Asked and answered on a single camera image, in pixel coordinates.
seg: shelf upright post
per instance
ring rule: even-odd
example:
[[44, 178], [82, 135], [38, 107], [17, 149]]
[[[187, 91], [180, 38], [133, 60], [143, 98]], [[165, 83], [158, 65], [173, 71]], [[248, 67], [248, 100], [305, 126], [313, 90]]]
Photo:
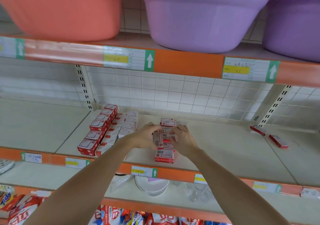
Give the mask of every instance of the shelf upright post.
[[90, 110], [95, 111], [97, 107], [94, 101], [94, 95], [92, 93], [86, 66], [76, 64], [75, 70], [78, 74], [78, 78], [79, 78], [79, 82], [82, 87], [82, 90], [85, 93], [85, 98], [87, 102], [86, 106], [88, 106]]
[[274, 84], [254, 115], [254, 124], [263, 127], [290, 91], [291, 85]]

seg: orange plastic basin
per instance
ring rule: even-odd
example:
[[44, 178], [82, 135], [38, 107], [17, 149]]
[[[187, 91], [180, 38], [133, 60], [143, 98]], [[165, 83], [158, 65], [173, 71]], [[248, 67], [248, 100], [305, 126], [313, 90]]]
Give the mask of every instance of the orange plastic basin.
[[99, 41], [120, 30], [122, 0], [0, 0], [16, 25], [32, 37]]

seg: person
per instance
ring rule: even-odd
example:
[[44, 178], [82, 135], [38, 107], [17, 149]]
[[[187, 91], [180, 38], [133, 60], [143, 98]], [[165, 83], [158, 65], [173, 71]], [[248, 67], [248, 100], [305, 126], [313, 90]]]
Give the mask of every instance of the person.
[[[24, 225], [88, 225], [121, 162], [133, 148], [153, 148], [152, 133], [161, 126], [149, 123], [118, 139], [107, 152], [59, 187]], [[200, 149], [187, 126], [170, 134], [174, 148], [189, 158], [206, 179], [220, 207], [234, 225], [288, 225], [288, 221], [258, 193]]]

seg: forearm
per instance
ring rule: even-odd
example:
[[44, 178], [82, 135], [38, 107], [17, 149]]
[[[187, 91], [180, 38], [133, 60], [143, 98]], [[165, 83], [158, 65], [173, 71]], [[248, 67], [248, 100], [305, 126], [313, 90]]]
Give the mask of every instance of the forearm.
[[189, 159], [206, 179], [220, 207], [235, 225], [283, 225], [288, 221], [239, 178], [195, 148]]
[[106, 153], [59, 187], [26, 220], [25, 225], [87, 225], [115, 172], [131, 150], [129, 144], [121, 142], [120, 139]]

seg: person's right hand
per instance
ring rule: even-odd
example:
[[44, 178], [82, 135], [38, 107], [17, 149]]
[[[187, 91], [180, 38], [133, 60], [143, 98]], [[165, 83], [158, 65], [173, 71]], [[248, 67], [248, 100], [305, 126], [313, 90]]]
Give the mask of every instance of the person's right hand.
[[186, 125], [183, 126], [179, 124], [177, 127], [172, 128], [169, 134], [175, 134], [177, 136], [177, 142], [172, 137], [169, 137], [170, 142], [174, 146], [174, 149], [183, 156], [188, 157], [188, 155], [193, 152], [195, 148], [199, 148], [197, 142], [189, 132], [189, 129]]

